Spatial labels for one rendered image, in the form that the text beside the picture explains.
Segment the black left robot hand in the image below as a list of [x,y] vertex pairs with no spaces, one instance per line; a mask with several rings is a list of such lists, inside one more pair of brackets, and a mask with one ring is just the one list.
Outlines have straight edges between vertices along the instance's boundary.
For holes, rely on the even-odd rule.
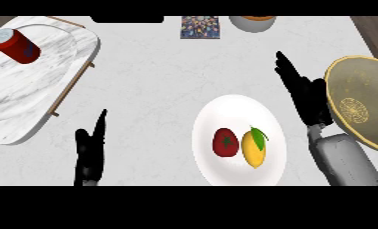
[[97,118],[93,134],[79,128],[75,131],[76,164],[73,185],[82,186],[82,180],[100,181],[104,165],[104,130],[106,113],[103,110]]

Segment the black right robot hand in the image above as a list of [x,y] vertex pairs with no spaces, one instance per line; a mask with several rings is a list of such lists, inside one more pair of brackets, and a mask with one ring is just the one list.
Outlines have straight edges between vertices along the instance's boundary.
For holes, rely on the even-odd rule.
[[326,82],[322,78],[310,80],[301,76],[288,57],[276,52],[274,71],[291,94],[293,106],[302,123],[307,126],[333,123],[326,99]]

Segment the gold patterned bowl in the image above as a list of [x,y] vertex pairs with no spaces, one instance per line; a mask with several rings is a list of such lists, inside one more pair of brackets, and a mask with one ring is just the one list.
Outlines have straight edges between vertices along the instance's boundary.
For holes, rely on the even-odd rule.
[[378,150],[378,59],[344,56],[329,65],[323,79],[327,107],[338,127]]

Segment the yellow lemon with green leaf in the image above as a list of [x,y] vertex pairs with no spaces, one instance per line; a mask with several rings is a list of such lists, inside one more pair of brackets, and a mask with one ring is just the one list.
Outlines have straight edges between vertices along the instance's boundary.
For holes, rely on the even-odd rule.
[[242,155],[249,166],[257,169],[265,159],[265,142],[268,138],[262,131],[252,127],[242,137]]

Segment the white oval plate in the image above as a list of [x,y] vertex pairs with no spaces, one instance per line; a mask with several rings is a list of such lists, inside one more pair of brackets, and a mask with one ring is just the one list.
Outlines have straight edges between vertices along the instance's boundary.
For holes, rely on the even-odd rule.
[[[242,137],[255,127],[265,134],[265,159],[254,169],[242,155]],[[229,128],[239,141],[233,157],[212,151],[212,137]],[[265,106],[242,95],[223,95],[202,108],[192,130],[192,151],[202,176],[211,185],[276,185],[286,165],[286,143],[279,122]]]

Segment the brown wooden board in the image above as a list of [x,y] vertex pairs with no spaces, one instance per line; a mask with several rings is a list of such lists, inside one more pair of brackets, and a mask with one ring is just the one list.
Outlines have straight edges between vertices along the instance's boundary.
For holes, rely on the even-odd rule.
[[358,30],[369,51],[378,58],[378,16],[351,16],[351,21]]

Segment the grey pot with orange contents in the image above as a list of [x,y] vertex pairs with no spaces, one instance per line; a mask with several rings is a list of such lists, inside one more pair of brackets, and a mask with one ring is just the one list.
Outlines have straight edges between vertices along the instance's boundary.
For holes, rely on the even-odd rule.
[[264,32],[273,25],[276,17],[249,17],[230,16],[229,17],[231,24],[237,29],[249,33]]

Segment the white marble tray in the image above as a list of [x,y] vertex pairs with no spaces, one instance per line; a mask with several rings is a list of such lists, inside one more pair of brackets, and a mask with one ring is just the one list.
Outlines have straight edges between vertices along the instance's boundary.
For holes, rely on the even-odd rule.
[[41,129],[100,49],[97,35],[47,16],[16,16],[16,29],[41,49],[31,64],[0,52],[0,145],[25,142]]

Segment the colourful patterned box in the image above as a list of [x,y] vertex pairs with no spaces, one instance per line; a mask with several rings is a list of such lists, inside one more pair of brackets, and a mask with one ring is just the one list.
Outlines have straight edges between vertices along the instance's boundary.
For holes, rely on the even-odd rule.
[[180,26],[181,39],[218,39],[220,23],[217,16],[183,16]]

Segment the red can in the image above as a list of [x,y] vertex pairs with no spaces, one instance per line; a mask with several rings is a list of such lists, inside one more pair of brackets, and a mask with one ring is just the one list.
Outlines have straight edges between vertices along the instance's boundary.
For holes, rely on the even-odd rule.
[[20,64],[32,63],[41,54],[38,46],[11,28],[0,29],[0,51]]

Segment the black flat appliance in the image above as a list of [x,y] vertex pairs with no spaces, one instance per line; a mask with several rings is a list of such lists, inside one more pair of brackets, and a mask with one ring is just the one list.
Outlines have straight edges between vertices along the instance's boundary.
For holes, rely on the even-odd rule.
[[137,15],[118,15],[118,16],[90,16],[91,20],[96,23],[162,23],[164,22],[164,16],[158,15],[158,16],[150,16],[150,15],[144,15],[144,16],[137,16]]

